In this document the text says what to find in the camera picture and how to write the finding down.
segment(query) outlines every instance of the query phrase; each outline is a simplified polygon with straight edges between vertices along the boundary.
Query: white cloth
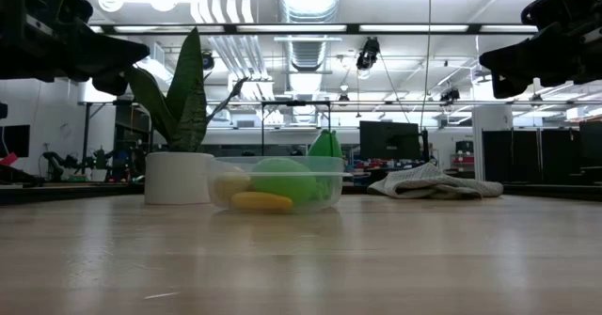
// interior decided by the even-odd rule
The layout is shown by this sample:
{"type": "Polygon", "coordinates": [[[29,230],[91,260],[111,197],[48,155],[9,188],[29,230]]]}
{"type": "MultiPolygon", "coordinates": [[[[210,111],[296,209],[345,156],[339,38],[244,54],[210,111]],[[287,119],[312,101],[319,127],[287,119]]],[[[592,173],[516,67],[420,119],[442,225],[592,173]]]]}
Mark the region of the white cloth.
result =
{"type": "Polygon", "coordinates": [[[395,198],[482,198],[499,197],[503,186],[497,182],[458,179],[445,175],[432,164],[388,173],[368,187],[369,193],[395,198]]]}

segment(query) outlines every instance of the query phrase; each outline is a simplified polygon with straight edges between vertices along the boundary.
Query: plant leaf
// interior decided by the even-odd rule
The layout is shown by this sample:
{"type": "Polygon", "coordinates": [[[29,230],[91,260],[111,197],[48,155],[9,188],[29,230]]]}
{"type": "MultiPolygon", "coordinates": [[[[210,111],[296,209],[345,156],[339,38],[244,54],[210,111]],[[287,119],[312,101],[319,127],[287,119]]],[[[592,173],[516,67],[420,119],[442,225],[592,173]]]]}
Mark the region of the plant leaf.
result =
{"type": "Polygon", "coordinates": [[[125,72],[125,78],[135,99],[149,111],[152,124],[168,142],[176,131],[177,123],[169,113],[154,77],[145,70],[131,67],[125,72]]]}
{"type": "Polygon", "coordinates": [[[198,30],[195,27],[184,40],[173,81],[167,93],[167,108],[176,121],[182,118],[188,95],[194,90],[198,80],[202,79],[203,55],[200,51],[198,30]]]}
{"type": "Polygon", "coordinates": [[[215,114],[221,112],[224,108],[226,108],[226,106],[228,105],[228,102],[230,102],[230,100],[241,94],[241,89],[243,88],[243,85],[245,84],[245,81],[248,80],[248,78],[243,78],[241,80],[239,80],[236,85],[234,85],[234,87],[232,88],[232,92],[230,92],[230,94],[228,95],[228,97],[226,98],[226,100],[224,100],[223,102],[221,102],[211,113],[211,115],[209,115],[207,117],[207,122],[211,122],[212,119],[214,119],[215,114]]]}
{"type": "Polygon", "coordinates": [[[169,151],[198,152],[207,133],[207,97],[202,78],[188,95],[169,151]]]}

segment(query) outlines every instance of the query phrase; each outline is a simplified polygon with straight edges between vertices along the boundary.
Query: wooden table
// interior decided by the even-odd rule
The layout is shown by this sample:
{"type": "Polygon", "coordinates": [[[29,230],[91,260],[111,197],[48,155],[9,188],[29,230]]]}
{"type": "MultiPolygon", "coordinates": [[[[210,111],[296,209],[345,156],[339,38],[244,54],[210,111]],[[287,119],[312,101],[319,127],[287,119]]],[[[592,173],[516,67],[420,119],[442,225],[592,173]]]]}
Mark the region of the wooden table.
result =
{"type": "Polygon", "coordinates": [[[0,314],[600,314],[602,205],[344,197],[312,215],[0,208],[0,314]]]}

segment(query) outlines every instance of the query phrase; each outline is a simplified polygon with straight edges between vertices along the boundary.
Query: transparent container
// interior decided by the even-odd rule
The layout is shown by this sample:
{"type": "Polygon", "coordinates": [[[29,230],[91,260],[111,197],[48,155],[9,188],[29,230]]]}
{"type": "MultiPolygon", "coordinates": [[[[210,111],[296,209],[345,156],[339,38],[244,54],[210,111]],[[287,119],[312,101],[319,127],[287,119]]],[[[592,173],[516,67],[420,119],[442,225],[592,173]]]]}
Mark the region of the transparent container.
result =
{"type": "Polygon", "coordinates": [[[340,158],[320,156],[215,158],[209,178],[211,202],[256,213],[311,213],[341,197],[340,158]]]}

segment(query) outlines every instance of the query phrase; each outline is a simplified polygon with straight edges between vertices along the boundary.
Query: white pot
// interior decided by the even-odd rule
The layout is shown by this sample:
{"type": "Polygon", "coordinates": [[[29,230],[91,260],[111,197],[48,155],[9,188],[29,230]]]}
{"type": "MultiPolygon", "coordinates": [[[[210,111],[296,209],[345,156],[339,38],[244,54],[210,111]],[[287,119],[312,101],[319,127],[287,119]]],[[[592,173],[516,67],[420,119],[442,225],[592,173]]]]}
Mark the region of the white pot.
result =
{"type": "Polygon", "coordinates": [[[207,182],[213,158],[211,154],[202,153],[149,154],[144,202],[152,205],[209,203],[207,182]]]}

